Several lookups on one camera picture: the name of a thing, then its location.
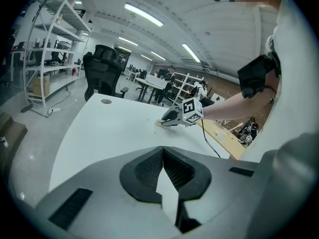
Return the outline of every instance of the brown step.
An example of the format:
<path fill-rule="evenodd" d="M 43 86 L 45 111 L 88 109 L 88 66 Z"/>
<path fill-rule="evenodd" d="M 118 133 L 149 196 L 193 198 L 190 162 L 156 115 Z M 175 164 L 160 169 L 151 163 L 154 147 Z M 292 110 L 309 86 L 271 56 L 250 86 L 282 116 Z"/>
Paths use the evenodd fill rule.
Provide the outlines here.
<path fill-rule="evenodd" d="M 11 115 L 6 113 L 0 114 L 0 137 L 4 136 L 5 132 L 12 125 L 13 119 Z"/>
<path fill-rule="evenodd" d="M 24 124 L 13 122 L 4 133 L 9 146 L 6 148 L 3 143 L 0 143 L 0 173 L 5 182 L 8 182 L 15 153 L 27 132 L 28 130 Z"/>

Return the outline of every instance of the forearm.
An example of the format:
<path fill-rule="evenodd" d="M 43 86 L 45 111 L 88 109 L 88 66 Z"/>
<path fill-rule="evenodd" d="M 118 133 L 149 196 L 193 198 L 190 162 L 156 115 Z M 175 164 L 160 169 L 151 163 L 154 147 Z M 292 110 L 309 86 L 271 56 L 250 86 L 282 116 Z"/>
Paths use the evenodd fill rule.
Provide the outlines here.
<path fill-rule="evenodd" d="M 274 96 L 274 91 L 264 89 L 252 98 L 243 98 L 238 93 L 220 104 L 203 108 L 204 119 L 206 120 L 237 120 L 247 116 L 264 107 Z"/>

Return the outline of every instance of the cardboard box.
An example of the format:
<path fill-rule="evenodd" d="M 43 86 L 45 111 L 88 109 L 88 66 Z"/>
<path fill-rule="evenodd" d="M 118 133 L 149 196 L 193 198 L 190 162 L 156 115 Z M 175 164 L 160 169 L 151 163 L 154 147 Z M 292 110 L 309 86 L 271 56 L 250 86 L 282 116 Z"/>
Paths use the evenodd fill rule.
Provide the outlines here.
<path fill-rule="evenodd" d="M 50 75 L 43 76 L 43 91 L 45 97 L 50 94 Z M 33 94 L 41 96 L 41 80 L 37 76 L 33 78 Z"/>

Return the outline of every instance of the person in black clothing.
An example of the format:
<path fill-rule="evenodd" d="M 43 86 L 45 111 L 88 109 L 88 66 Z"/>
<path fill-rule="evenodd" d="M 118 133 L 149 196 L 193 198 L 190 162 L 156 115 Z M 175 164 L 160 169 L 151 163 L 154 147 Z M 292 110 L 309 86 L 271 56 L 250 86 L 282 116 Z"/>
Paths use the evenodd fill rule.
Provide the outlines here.
<path fill-rule="evenodd" d="M 153 104 L 159 105 L 164 97 L 164 94 L 170 90 L 175 81 L 175 67 L 171 66 L 169 69 L 169 73 L 165 76 L 165 81 L 167 81 L 167 85 L 164 90 L 156 90 L 155 99 L 152 101 Z"/>

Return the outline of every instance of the white shelving unit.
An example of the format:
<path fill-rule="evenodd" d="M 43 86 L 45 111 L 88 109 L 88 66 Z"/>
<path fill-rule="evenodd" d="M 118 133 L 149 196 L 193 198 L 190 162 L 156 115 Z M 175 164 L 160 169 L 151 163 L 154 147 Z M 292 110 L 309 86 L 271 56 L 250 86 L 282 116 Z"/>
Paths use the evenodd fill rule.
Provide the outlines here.
<path fill-rule="evenodd" d="M 51 19 L 51 23 L 43 22 L 42 17 L 40 15 L 41 9 L 45 7 L 48 11 L 50 11 L 53 14 L 53 17 Z M 62 25 L 56 23 L 56 20 L 62 15 L 62 21 L 68 23 L 73 29 L 67 29 L 63 27 Z M 42 24 L 35 24 L 36 19 L 40 16 Z M 33 29 L 40 29 L 47 33 L 47 37 L 45 39 L 43 48 L 28 48 L 30 37 L 32 34 Z M 85 40 L 81 39 L 81 35 L 83 31 L 88 31 L 89 36 Z M 31 32 L 29 34 L 28 41 L 26 43 L 26 55 L 28 52 L 36 52 L 36 51 L 42 51 L 42 58 L 41 63 L 39 66 L 34 67 L 27 67 L 26 65 L 26 55 L 24 56 L 24 63 L 23 63 L 23 81 L 24 81 L 24 90 L 25 90 L 25 96 L 27 100 L 31 101 L 38 101 L 42 102 L 44 109 L 46 110 L 46 103 L 45 99 L 52 95 L 57 90 L 63 88 L 64 86 L 76 81 L 80 77 L 81 72 L 81 66 L 82 66 L 82 58 L 84 55 L 84 51 L 81 57 L 81 63 L 80 65 L 72 63 L 73 54 L 79 54 L 77 53 L 74 48 L 74 45 L 77 42 L 84 42 L 85 48 L 87 46 L 87 42 L 91 36 L 92 28 L 90 28 L 83 19 L 77 14 L 77 12 L 74 10 L 72 5 L 68 2 L 68 0 L 51 0 L 44 2 L 38 12 L 35 15 L 35 18 L 33 20 L 33 25 L 31 28 Z M 62 49 L 55 49 L 55 48 L 48 48 L 48 41 L 50 39 L 50 35 L 55 34 L 58 36 L 61 36 L 63 38 L 66 38 L 70 41 L 72 41 L 72 48 L 71 50 L 62 50 Z M 46 66 L 44 65 L 45 55 L 46 52 L 59 52 L 59 53 L 68 53 L 67 63 L 66 65 L 58 65 L 58 66 Z M 73 76 L 71 74 L 68 74 L 68 69 L 75 69 L 78 72 L 78 76 Z M 52 71 L 65 69 L 65 74 L 58 74 L 52 77 L 50 79 L 50 92 L 47 96 L 44 96 L 44 89 L 43 89 L 43 74 L 49 73 Z M 28 79 L 28 82 L 26 81 L 26 74 L 32 73 L 32 76 Z M 40 87 L 41 87 L 41 95 L 34 95 L 32 91 L 30 91 L 29 85 L 31 83 L 32 78 L 40 74 Z"/>
<path fill-rule="evenodd" d="M 188 92 L 188 91 L 186 91 L 186 90 L 184 89 L 185 86 L 186 86 L 186 87 L 187 87 L 187 86 L 190 86 L 190 87 L 192 87 L 192 88 L 195 87 L 194 85 L 192 85 L 192 84 L 190 84 L 190 83 L 187 82 L 187 80 L 188 80 L 189 78 L 191 78 L 191 79 L 194 80 L 194 81 L 202 81 L 202 80 L 204 80 L 204 77 L 200 79 L 200 78 L 197 78 L 197 77 L 190 76 L 189 73 L 188 73 L 188 74 L 175 73 L 175 74 L 176 74 L 176 75 L 184 76 L 184 79 L 183 79 L 183 81 L 181 81 L 181 80 L 179 80 L 179 79 L 175 79 L 176 82 L 180 82 L 180 83 L 182 83 L 182 85 L 181 85 L 180 87 L 177 86 L 177 85 L 175 85 L 175 84 L 173 85 L 173 87 L 179 89 L 179 91 L 178 91 L 178 93 L 177 93 L 175 99 L 173 100 L 172 105 L 176 104 L 179 99 L 180 99 L 180 100 L 185 100 L 185 98 L 180 95 L 182 92 L 185 92 L 185 93 L 187 93 L 187 94 L 190 93 L 190 92 Z"/>

